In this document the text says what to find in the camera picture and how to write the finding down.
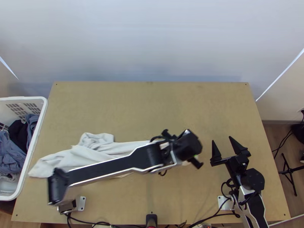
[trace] cloth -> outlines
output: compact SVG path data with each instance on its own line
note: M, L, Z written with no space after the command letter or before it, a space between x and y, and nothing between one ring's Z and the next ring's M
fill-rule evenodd
M14 121L8 127L9 138L14 142L24 153L27 154L27 123L22 123L21 120Z
M0 173L19 173L26 154L10 140L6 131L0 131Z
M32 140L32 136L33 136L33 132L35 130L35 127L37 125L39 116L38 115L34 115L34 114L28 114L24 116L25 121L27 123L27 143L26 143L26 149L29 149L31 140Z
M9 173L9 174L3 174L0 173L0 180L4 180L7 182L17 182L19 180L20 177L20 173L17 174L13 174L13 173Z
M29 171L31 177L49 177L54 168L65 171L107 161L130 154L135 148L143 146L149 141L114 142L114 136L107 133L94 135L84 133L78 145L69 150L47 155L37 161Z

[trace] white towel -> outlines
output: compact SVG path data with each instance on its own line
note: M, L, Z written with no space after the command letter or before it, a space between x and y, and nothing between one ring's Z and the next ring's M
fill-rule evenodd
M31 177L49 177L54 168L69 171L74 168L107 161L130 154L135 148L144 146L149 141L114 142L114 136L107 133L94 135L84 133L78 145L70 150L63 150L47 155L37 161L29 171Z

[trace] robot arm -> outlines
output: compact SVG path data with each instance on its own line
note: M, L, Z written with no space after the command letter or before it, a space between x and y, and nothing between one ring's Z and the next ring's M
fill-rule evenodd
M211 166L225 164L233 181L233 190L227 197L224 210L233 210L243 220L245 228L268 228L265 219L265 206L261 191L264 189L265 179L256 169L247 169L251 156L248 148L243 147L231 136L229 137L236 156L222 159L221 153L212 141Z
M202 148L198 137L190 130L183 131L178 137L164 130L161 136L153 137L150 143L136 148L128 156L69 172L56 168L48 178L49 205L58 206L60 214L67 214L78 207L81 186L126 173L159 173L181 165L183 161L189 161L199 169L203 163L194 156L200 154Z

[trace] mounting plate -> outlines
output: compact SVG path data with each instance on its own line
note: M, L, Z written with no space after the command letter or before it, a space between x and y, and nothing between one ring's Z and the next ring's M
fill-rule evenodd
M226 200L227 198L225 196L218 196L217 197L217 202L218 202L218 207L220 208L220 206L224 203L224 201ZM231 201L228 200L221 208L221 211L223 210L226 210L226 211L231 211Z
M76 207L72 206L71 204L67 204L64 206L59 206L60 208L60 214L68 214L72 211L83 211L84 210L84 206L85 206L85 202L86 202L86 197L85 196L79 196L76 199Z

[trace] tripod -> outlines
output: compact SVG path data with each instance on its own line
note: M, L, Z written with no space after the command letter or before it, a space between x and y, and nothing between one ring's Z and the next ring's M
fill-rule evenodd
M289 167L288 162L287 162L287 160L286 160L286 158L285 158L285 156L284 156L283 153L282 153L282 157L283 157L283 159L284 159L284 168L283 168L283 171L280 171L280 172L279 172L279 174L283 174L283 175L289 180L289 182L292 184L293 191L294 191L294 193L295 193L294 195L295 195L295 196L298 196L298 195L297 195L297 191L296 191L296 186L295 186L294 181L293 181L292 173L295 172L295 171L304 169L304 165L299 166L299 167L297 167L297 168L291 169L291 168Z

